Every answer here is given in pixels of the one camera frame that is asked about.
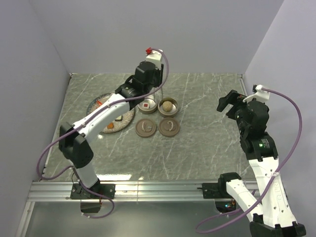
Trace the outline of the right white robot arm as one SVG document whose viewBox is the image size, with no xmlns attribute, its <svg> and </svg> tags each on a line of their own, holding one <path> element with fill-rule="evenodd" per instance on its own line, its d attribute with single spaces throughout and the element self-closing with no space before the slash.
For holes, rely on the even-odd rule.
<svg viewBox="0 0 316 237">
<path fill-rule="evenodd" d="M 237 123 L 240 145 L 255 174 L 260 197 L 256 198 L 233 172 L 220 175 L 217 190 L 221 196 L 235 199 L 246 213 L 253 237 L 303 237 L 306 228 L 290 209 L 279 173 L 277 147 L 266 131 L 269 107 L 265 102 L 269 97 L 266 90 L 257 89 L 250 96 L 231 90 L 219 99 L 217 111 L 232 106 L 226 115 Z"/>
</svg>

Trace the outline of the orange fried piece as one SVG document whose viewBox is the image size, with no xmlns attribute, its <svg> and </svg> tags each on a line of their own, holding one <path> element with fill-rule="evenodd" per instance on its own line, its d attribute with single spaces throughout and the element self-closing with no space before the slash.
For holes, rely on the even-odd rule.
<svg viewBox="0 0 316 237">
<path fill-rule="evenodd" d="M 113 129 L 114 128 L 114 123 L 111 122 L 109 125 L 107 125 L 107 129 Z"/>
</svg>

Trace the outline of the red-centre sushi roll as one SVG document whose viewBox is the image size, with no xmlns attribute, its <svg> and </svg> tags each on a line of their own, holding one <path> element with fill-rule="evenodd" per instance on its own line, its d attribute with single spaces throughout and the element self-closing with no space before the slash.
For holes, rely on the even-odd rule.
<svg viewBox="0 0 316 237">
<path fill-rule="evenodd" d="M 147 109 L 149 109 L 150 107 L 151 107 L 150 103 L 144 102 L 144 103 L 142 104 L 142 108 L 143 108 L 144 110 L 147 110 Z"/>
</svg>

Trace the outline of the beige steamed bun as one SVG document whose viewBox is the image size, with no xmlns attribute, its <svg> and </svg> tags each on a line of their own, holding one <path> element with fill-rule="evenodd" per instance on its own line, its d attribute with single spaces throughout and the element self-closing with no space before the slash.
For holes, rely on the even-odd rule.
<svg viewBox="0 0 316 237">
<path fill-rule="evenodd" d="M 173 108 L 173 104 L 170 101 L 164 101 L 162 104 L 162 108 L 166 112 L 170 112 Z"/>
</svg>

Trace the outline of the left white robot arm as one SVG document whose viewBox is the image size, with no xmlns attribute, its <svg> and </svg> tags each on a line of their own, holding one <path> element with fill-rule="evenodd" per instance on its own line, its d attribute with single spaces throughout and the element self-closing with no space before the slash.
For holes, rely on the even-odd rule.
<svg viewBox="0 0 316 237">
<path fill-rule="evenodd" d="M 59 150 L 74 167 L 82 193 L 87 198 L 95 198 L 101 193 L 100 180 L 91 162 L 94 153 L 90 143 L 117 117 L 141 103 L 153 88 L 161 88 L 163 69 L 161 62 L 142 61 L 135 73 L 100 107 L 73 124 L 65 122 L 60 126 Z"/>
</svg>

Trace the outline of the white-topped sushi piece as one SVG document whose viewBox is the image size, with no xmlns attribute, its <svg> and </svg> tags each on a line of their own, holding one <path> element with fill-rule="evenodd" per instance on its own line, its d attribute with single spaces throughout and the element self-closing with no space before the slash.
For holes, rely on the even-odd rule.
<svg viewBox="0 0 316 237">
<path fill-rule="evenodd" d="M 122 116 L 119 116 L 115 119 L 115 121 L 122 121 L 123 117 Z"/>
</svg>

